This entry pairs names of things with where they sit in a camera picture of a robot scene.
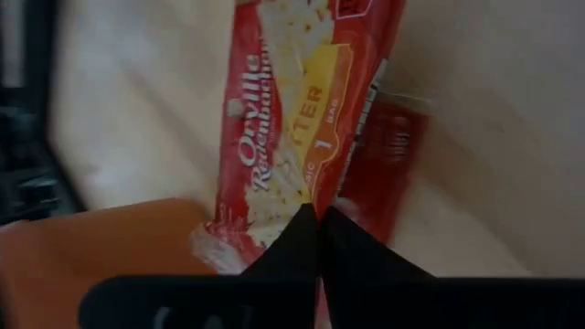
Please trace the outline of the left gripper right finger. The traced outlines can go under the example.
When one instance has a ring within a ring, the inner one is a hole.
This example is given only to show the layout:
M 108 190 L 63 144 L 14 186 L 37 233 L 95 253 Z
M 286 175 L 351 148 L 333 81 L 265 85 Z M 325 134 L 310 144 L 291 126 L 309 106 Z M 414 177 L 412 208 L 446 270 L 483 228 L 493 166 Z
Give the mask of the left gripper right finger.
M 321 252 L 334 329 L 585 329 L 585 279 L 435 277 L 334 207 Z

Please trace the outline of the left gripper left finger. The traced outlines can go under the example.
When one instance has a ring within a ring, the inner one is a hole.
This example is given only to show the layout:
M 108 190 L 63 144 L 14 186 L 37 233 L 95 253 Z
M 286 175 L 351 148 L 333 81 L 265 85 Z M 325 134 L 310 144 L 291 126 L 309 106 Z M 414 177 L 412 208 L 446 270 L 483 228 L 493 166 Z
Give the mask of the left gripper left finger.
M 318 295 L 314 207 L 238 275 L 119 276 L 94 285 L 80 329 L 313 329 Z

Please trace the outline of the red popcorn bag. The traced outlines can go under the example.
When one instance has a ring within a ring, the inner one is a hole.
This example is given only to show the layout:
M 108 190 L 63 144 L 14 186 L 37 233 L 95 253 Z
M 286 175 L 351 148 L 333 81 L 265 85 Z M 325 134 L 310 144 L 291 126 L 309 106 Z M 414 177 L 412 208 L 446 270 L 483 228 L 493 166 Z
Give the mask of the red popcorn bag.
M 215 216 L 194 252 L 239 274 L 301 207 L 343 182 L 406 0 L 239 0 L 222 108 Z

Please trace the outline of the orange plastic basket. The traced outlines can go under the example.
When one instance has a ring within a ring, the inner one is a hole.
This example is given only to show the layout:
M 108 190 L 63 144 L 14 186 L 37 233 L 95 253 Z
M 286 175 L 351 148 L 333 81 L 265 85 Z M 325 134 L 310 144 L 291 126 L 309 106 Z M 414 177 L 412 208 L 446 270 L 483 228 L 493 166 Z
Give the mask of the orange plastic basket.
M 207 215 L 168 198 L 0 228 L 0 313 L 7 329 L 79 329 L 90 287 L 119 275 L 210 274 L 191 251 Z

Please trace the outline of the black aluminium table frame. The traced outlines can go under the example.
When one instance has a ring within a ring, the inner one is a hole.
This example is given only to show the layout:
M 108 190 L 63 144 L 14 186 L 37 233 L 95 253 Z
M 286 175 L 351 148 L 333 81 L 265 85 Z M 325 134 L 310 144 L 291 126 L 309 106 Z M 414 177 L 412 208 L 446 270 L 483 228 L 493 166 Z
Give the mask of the black aluminium table frame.
M 49 141 L 63 0 L 0 0 L 0 227 L 86 210 Z

